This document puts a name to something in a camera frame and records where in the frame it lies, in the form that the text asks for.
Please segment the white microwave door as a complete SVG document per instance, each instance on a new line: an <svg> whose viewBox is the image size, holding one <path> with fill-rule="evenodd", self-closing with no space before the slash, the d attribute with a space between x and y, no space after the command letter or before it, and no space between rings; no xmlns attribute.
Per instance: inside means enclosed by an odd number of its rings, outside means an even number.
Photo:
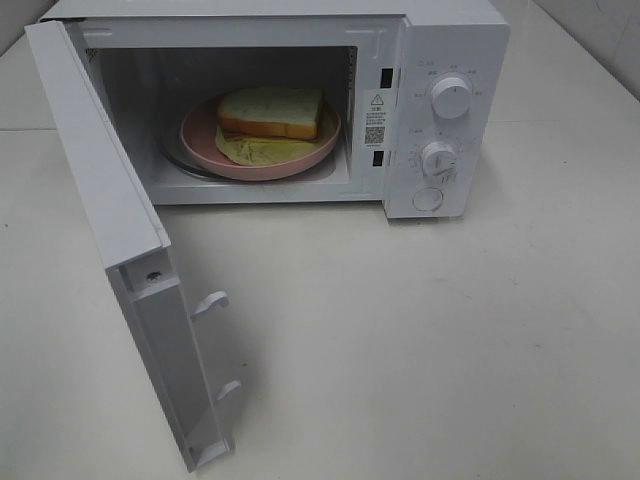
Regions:
<svg viewBox="0 0 640 480"><path fill-rule="evenodd" d="M105 273L188 471L231 450L217 404L239 387L207 379L194 324L228 295L216 291L189 311L171 240L91 76L81 30L49 20L25 29Z"/></svg>

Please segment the pink round plate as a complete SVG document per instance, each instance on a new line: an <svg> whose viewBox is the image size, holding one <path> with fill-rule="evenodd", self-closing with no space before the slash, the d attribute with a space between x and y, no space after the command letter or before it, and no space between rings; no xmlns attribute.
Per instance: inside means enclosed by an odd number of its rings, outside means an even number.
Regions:
<svg viewBox="0 0 640 480"><path fill-rule="evenodd" d="M287 178L322 162L339 140L342 122L328 103L312 140L232 133L218 125L217 98L189 112L180 138L197 166L223 178L261 182Z"/></svg>

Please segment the upper white power knob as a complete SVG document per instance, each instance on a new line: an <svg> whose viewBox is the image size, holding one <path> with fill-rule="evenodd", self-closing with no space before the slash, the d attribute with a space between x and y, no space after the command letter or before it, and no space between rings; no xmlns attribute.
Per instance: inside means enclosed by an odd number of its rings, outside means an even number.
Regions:
<svg viewBox="0 0 640 480"><path fill-rule="evenodd" d="M471 97L470 80L457 72L441 75L430 89L431 106L435 114L445 120L464 115L470 108Z"/></svg>

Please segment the round white door button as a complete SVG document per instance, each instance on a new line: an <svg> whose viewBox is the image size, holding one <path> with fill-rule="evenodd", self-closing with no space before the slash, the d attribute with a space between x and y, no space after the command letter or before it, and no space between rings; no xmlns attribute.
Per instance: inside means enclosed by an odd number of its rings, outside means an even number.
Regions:
<svg viewBox="0 0 640 480"><path fill-rule="evenodd" d="M426 187L415 193L412 199L416 210L422 212L435 212L443 204L444 194L435 187Z"/></svg>

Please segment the white microwave oven body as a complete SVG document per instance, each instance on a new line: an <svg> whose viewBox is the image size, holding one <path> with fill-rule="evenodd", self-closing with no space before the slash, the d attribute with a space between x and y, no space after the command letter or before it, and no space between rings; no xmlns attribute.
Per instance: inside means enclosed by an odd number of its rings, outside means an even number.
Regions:
<svg viewBox="0 0 640 480"><path fill-rule="evenodd" d="M510 33L487 1L60 1L37 23L49 20L80 28L151 203L379 201L390 218L463 213ZM472 97L445 120L430 89L451 72L470 80ZM198 103L262 85L324 91L342 121L349 183L212 184L158 164L158 143L181 141ZM434 141L457 160L430 176L420 152ZM444 194L435 212L413 206L426 187Z"/></svg>

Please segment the glass microwave turntable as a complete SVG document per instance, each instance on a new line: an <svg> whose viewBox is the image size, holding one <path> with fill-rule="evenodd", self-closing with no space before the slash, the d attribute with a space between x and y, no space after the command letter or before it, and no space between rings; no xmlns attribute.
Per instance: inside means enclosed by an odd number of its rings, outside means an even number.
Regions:
<svg viewBox="0 0 640 480"><path fill-rule="evenodd" d="M207 171L189 156L180 140L163 140L158 143L157 147L162 155L162 161L159 161L159 165L171 165L176 171L180 171L183 176L190 176L198 182L259 184L259 181L236 180ZM340 136L331 153L317 165L295 175L280 179L262 180L262 183L347 184L350 182L349 154L345 139Z"/></svg>

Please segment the lower white timer knob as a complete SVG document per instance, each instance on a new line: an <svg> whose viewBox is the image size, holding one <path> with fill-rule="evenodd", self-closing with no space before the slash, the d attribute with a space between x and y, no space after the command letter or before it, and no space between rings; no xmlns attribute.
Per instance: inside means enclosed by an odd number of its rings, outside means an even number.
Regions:
<svg viewBox="0 0 640 480"><path fill-rule="evenodd" d="M455 166L457 151L450 143L434 141L421 150L420 160L425 175L437 176Z"/></svg>

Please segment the white bread sandwich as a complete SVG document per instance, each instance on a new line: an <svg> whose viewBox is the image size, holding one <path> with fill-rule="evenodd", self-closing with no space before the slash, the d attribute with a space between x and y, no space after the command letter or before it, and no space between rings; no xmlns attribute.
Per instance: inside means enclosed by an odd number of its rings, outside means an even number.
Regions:
<svg viewBox="0 0 640 480"><path fill-rule="evenodd" d="M317 88L254 87L224 95L217 149L245 166L279 164L314 151L322 139L324 93Z"/></svg>

